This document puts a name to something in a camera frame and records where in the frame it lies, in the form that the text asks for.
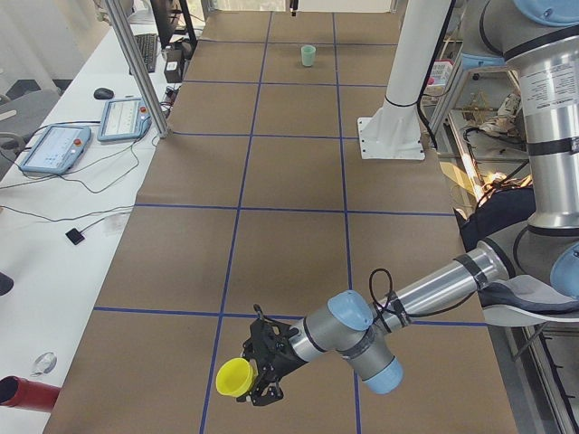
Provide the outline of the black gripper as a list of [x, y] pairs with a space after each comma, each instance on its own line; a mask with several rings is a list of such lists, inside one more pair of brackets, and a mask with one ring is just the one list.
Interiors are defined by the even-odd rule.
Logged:
[[296, 327], [267, 316], [259, 316], [251, 323], [242, 357], [256, 363], [257, 378], [249, 391], [235, 399], [237, 402], [269, 405], [284, 397], [280, 380], [304, 365], [290, 343], [298, 332]]

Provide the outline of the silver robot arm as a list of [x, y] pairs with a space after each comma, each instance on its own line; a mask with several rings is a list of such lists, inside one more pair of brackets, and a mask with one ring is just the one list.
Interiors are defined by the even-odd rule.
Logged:
[[293, 325], [258, 316], [234, 370], [218, 372], [219, 393], [255, 406], [279, 401], [284, 376], [330, 351], [373, 392], [388, 393], [403, 368], [385, 336], [474, 294], [491, 325], [577, 320], [578, 4], [471, 1], [462, 50], [466, 68], [504, 66], [518, 74], [535, 212], [381, 300], [347, 290]]

